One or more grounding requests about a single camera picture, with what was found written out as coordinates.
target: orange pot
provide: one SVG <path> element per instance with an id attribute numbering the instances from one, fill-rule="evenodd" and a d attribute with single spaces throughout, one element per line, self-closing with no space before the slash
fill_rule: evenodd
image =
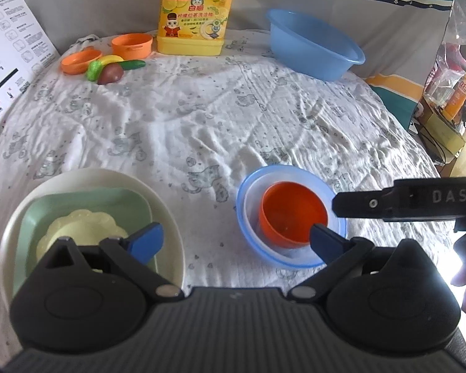
<path id="1" fill-rule="evenodd" d="M 70 54 L 61 61 L 61 70 L 70 74 L 83 74 L 87 71 L 89 64 L 102 57 L 102 52 L 94 49 L 92 46 L 83 49 L 80 52 Z"/>
<path id="2" fill-rule="evenodd" d="M 328 225 L 328 213 L 312 190 L 295 182 L 279 182 L 262 195 L 259 223 L 273 244 L 300 248 L 309 244 L 313 224 Z"/>
<path id="3" fill-rule="evenodd" d="M 152 51 L 152 36 L 147 34 L 126 34 L 112 39 L 112 53 L 124 60 L 140 60 Z"/>

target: white bowl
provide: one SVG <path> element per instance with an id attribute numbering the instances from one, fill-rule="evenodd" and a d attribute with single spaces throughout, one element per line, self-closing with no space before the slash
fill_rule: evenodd
<path id="1" fill-rule="evenodd" d="M 154 221 L 162 224 L 164 245 L 155 256 L 159 274 L 182 288 L 185 258 L 183 241 L 170 211 L 159 196 L 143 182 L 129 175 L 100 168 L 84 168 L 57 175 L 36 187 L 10 217 L 0 243 L 0 291 L 5 307 L 12 300 L 14 259 L 21 222 L 31 202 L 53 193 L 77 192 L 93 188 L 126 188 L 142 195 L 152 209 Z"/>

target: wrinkled fabric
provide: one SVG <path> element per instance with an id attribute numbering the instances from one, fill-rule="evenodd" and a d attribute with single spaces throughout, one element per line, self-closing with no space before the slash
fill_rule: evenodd
<path id="1" fill-rule="evenodd" d="M 192 286 L 279 286 L 314 270 L 277 269 L 249 247 L 236 221 L 242 180 L 292 164 L 335 192 L 377 190 L 394 179 L 437 177 L 426 152 L 352 73 L 325 83 L 272 58 L 269 36 L 229 31 L 222 55 L 154 55 L 118 83 L 97 85 L 53 65 L 10 111 L 0 135 L 0 240 L 21 200 L 45 180 L 108 168 L 154 189 L 174 215 Z M 88 38 L 110 52 L 110 38 Z M 348 236 L 382 246 L 415 238 L 434 261 L 451 223 L 349 220 Z M 0 297 L 0 363 L 18 351 Z"/>

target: cartoon character on label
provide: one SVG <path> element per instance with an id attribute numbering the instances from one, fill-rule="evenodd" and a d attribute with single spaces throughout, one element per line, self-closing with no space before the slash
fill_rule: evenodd
<path id="1" fill-rule="evenodd" d="M 178 26 L 178 18 L 175 13 L 171 12 L 167 15 L 166 25 L 163 26 L 166 31 L 166 36 L 177 38 L 180 27 Z"/>
<path id="2" fill-rule="evenodd" d="M 190 0 L 189 11 L 202 11 L 204 9 L 204 0 Z"/>

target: white paper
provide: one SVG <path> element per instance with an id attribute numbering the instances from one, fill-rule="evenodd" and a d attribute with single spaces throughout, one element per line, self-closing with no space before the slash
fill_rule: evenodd
<path id="1" fill-rule="evenodd" d="M 58 57 L 24 0 L 0 0 L 0 131 L 17 97 Z"/>

